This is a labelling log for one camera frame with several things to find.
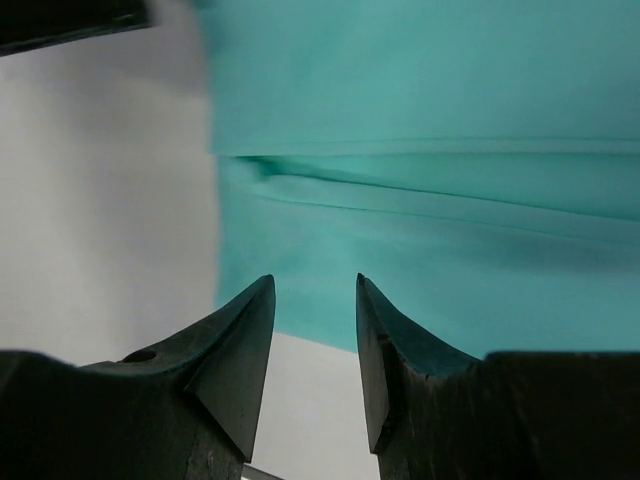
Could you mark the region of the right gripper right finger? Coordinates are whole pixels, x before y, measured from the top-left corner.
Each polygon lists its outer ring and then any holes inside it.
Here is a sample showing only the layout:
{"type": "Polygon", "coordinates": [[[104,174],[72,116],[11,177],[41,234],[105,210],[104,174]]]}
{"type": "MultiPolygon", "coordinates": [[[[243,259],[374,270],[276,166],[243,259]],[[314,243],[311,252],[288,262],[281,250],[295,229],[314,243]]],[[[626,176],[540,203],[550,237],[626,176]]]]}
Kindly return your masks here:
{"type": "Polygon", "coordinates": [[[356,281],[370,451],[384,479],[635,479],[635,352],[474,358],[356,281]]]}

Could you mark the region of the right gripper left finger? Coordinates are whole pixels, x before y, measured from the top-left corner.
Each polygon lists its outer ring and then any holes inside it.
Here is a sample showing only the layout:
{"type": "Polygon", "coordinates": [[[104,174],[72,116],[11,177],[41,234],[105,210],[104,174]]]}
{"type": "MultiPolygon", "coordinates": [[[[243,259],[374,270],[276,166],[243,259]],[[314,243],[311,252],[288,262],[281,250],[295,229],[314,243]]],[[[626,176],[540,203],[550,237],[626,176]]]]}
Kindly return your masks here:
{"type": "Polygon", "coordinates": [[[275,317],[265,275],[118,362],[1,354],[5,479],[238,479],[252,459],[275,317]]]}

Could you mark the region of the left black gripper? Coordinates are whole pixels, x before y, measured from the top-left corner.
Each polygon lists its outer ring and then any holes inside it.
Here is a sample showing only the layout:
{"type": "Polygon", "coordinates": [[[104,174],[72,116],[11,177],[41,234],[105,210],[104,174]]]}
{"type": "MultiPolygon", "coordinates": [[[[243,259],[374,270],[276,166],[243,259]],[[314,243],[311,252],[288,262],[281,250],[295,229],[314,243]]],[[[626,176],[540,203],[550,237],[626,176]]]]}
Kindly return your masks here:
{"type": "Polygon", "coordinates": [[[143,0],[1,0],[1,54],[152,25],[143,0]]]}

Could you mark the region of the teal green t-shirt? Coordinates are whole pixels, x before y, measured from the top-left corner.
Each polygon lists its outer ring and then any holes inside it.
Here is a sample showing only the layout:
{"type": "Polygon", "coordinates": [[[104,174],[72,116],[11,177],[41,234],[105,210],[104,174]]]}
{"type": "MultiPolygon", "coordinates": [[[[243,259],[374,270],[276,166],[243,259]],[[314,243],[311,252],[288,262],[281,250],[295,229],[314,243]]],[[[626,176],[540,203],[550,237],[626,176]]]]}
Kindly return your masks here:
{"type": "Polygon", "coordinates": [[[639,346],[635,1],[198,1],[215,293],[354,350],[355,279],[473,355],[639,346]]]}

